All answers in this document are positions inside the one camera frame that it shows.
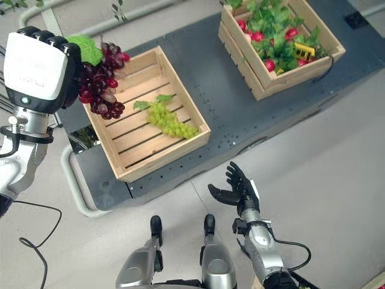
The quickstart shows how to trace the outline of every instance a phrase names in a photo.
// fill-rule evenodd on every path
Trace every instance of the green grapes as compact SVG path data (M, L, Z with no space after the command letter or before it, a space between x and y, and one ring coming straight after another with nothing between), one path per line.
M170 112L164 102L149 102L147 121L170 137L193 138L199 130L187 123L179 122L176 113Z

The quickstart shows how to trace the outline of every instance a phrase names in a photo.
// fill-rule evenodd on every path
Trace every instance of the yellow toy bus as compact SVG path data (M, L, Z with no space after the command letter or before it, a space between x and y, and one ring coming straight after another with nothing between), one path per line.
M315 49L305 44L294 42L294 57L309 62L315 58Z

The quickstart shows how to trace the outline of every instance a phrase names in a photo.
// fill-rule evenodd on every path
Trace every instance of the robot leg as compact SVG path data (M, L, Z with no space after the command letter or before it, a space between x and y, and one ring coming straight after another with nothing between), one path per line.
M207 289L234 289L236 275L233 261L225 245L214 236L213 215L205 218L205 245L200 253L202 281Z
M150 226L151 238L127 259L116 279L117 289L150 285L155 272L163 270L162 252L159 250L162 246L161 218L153 216Z

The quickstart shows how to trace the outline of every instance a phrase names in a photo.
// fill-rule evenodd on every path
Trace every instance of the wooden slat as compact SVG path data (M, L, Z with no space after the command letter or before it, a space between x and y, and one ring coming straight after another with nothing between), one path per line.
M156 61L153 59L154 53L156 53ZM142 56L146 56L146 59L142 61L138 59L138 63L140 62L143 66L148 64L151 66L141 67L139 64L132 66L131 71L135 71L135 73L119 81L119 93L116 94L119 101L125 102L126 111L123 117L129 117L104 121L101 116L91 113L89 106L84 106L95 132L102 142L103 150L115 177L126 182L135 181L206 145L210 136L209 127L180 79L176 76L168 60L162 59L162 57L165 58L162 49L158 46L149 53L142 54ZM160 130L158 128L147 124L146 111L132 111L133 103L136 100L154 100L161 93L176 94L167 108L171 111L179 109L178 118L182 121L190 121L191 124L193 124L190 120L192 113L197 122L195 125L200 130L199 135L190 140L159 135Z
M154 170L163 167L174 160L206 145L209 141L210 131L200 133L194 138L184 140L180 143L174 144L172 147L165 149L156 155L147 158L140 163L128 167L124 173L119 177L120 180L126 182L132 182L145 176L146 174L153 172Z
M188 115L187 110L184 108L177 110L176 114L179 121L181 122L190 120L190 116ZM143 141L151 139L156 135L160 135L161 133L161 129L159 129L155 125L147 123L146 125L136 129L135 131L131 131L128 134L125 134L115 139L113 142L118 153L121 153L129 148L132 148L133 146L136 146L137 144Z
M141 84L135 87L131 87L121 93L117 93L115 96L117 98L117 101L122 102L126 106L126 103L131 99L136 99L137 97L143 94L151 92L152 90L162 88L168 83L169 81L167 78L164 78L163 76L159 75L150 80L142 82ZM119 119L104 120L104 123L105 125L110 125L112 123L118 122L120 119L123 119L131 114L132 110L125 109Z
M167 104L167 109L174 111L182 106L182 102L178 95L173 97L173 100ZM128 131L131 131L139 126L147 123L147 112L140 111L139 113L133 114L119 122L116 122L110 126L107 126L108 134L111 138L116 138Z
M153 64L156 64L156 55L153 50L150 50L132 57L129 62L125 63L125 67L119 69L118 72L129 75Z
M238 69L240 73L244 76L247 85L251 88L254 97L257 100L260 100L268 96L266 95L265 90L260 84L258 77L253 72L253 69L250 67L247 60L244 59L241 50L239 50L236 43L234 42L234 39L232 39L227 28L223 25L222 22L220 23L218 36L224 43L225 48L231 55L231 58L233 59L234 63L238 65Z
M345 52L340 41L330 31L325 22L315 13L313 8L305 0L291 0L288 6L305 21L305 26L313 30L316 26L321 30L318 36L319 42L325 49L331 49L334 60L337 61Z
M319 26L321 32L319 34L319 41L323 47L333 48L334 60L337 61L340 56L345 53L345 49L338 41L333 33L328 29L327 25L319 18L319 16L314 12L310 5L305 0L286 0L285 4L291 9L292 13L299 15L304 18L305 26L300 27L300 31L305 35L309 35L308 30L314 29L314 27ZM235 11L236 19L246 19L249 13L244 9L237 9ZM274 86L291 86L289 83L299 83L298 79L309 79L315 74L322 70L326 70L331 65L331 58L325 57L320 60L314 61L313 63L307 64L303 67L296 68L289 72L286 72L282 75L277 76L274 72L269 73L262 60L254 50L253 46L250 43L250 40L245 36L241 31L236 20L232 16L232 8L229 5L225 5L222 11L222 21L225 27L229 30L230 35L235 40L238 48L242 51L242 54L245 55L247 61L249 62L251 68L258 77L262 87L268 91Z
M258 80L258 77L253 72L253 69L251 68L249 63L244 60L244 56L241 50L239 50L234 39L232 39L228 30L222 23L220 24L219 37L224 42L225 48L231 54L232 60L238 66L240 73L244 76L247 85L251 88L252 94L258 101L270 95L273 95L274 93L280 92L284 89L288 89L289 87L295 86L303 81L316 77L324 73L328 68L328 66L319 67L313 70L312 73L304 75L302 78L295 78L294 80L285 84L275 85L269 89L264 90Z
M223 6L222 21L226 28L229 30L230 35L233 37L240 50L245 55L247 61L250 63L251 68L258 76L263 88L267 89L271 85L274 78L267 71L265 64L258 56L258 53L255 51L246 35L236 23L236 20L232 16L232 8L230 5Z
M191 116L191 120L194 122L195 126L201 127L202 125L204 125L204 127L209 131L210 129L207 126L207 123L205 122L204 118L200 114L194 101L191 99L186 88L182 84L182 81L178 77L173 66L171 65L171 63L169 62L169 60L167 59L166 55L164 54L163 50L160 47L156 52L156 54L158 58L158 63L161 66L162 74L165 77L167 77L167 79L170 80L170 83L175 88L177 95L180 97L180 101L183 103L183 106L188 110L188 113Z
M89 105L84 104L83 107L85 108L88 118L90 119L90 122L95 129L95 133L102 144L103 150L111 165L112 171L114 172L115 176L121 175L125 167L123 166L117 149L112 142L112 138L109 136L106 130L102 117L98 114L92 113Z
M116 88L117 93L123 92L131 87L141 84L149 79L159 76L161 71L159 65L155 64L146 67L134 74L128 75L125 78L118 79L118 87Z
M190 120L187 122L190 125L194 125ZM156 155L159 151L172 146L175 143L180 142L182 139L177 137L170 137L165 134L161 134L155 138L148 140L147 142L140 144L124 153L120 154L120 158L123 164L131 166L140 160L143 160L151 155Z

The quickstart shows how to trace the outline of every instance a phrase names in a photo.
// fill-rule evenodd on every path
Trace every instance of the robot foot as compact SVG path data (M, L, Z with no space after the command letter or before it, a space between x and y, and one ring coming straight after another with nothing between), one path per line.
M162 238L162 220L159 216L152 216L150 221L151 236L159 238L159 247L163 245Z
M207 214L205 217L205 224L203 225L205 229L205 236L211 234L214 235L215 232L215 217L212 214Z

